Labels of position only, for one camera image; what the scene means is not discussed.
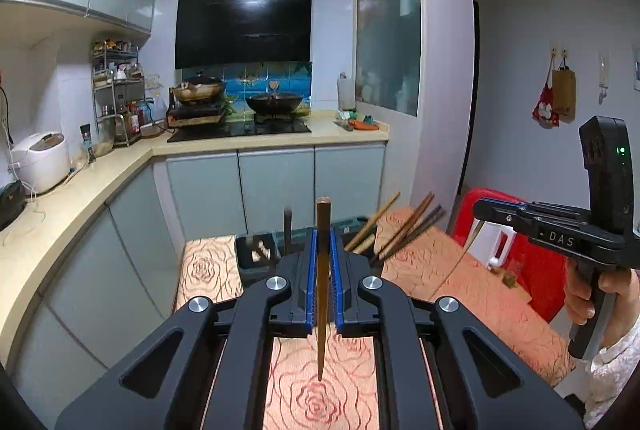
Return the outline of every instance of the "wok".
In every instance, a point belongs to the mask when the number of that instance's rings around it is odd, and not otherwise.
[[[183,105],[193,103],[215,102],[225,92],[225,83],[218,78],[197,76],[188,78],[180,86],[175,87],[174,96]]]
[[[246,99],[257,114],[275,116],[277,114],[291,114],[302,101],[302,96],[295,92],[264,92]]]

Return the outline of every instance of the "beige countertop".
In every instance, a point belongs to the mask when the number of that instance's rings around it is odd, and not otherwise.
[[[347,132],[333,116],[312,116],[310,134],[227,137],[167,143],[169,134],[114,150],[78,172],[68,183],[28,204],[0,232],[0,361],[6,366],[18,325],[56,260],[76,233],[116,190],[156,156],[388,140],[388,126]]]

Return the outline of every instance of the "white sleeve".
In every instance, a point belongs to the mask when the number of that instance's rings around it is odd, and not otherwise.
[[[614,346],[602,349],[587,368],[589,397],[584,426],[593,428],[622,392],[640,361],[640,317]]]

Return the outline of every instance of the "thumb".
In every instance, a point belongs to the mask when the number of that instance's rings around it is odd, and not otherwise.
[[[630,269],[605,271],[600,275],[598,287],[605,293],[618,293],[626,298],[631,294],[632,273]]]

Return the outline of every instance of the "white rice cooker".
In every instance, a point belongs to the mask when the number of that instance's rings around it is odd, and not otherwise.
[[[33,134],[11,149],[14,170],[37,194],[46,192],[69,174],[71,160],[61,132]]]

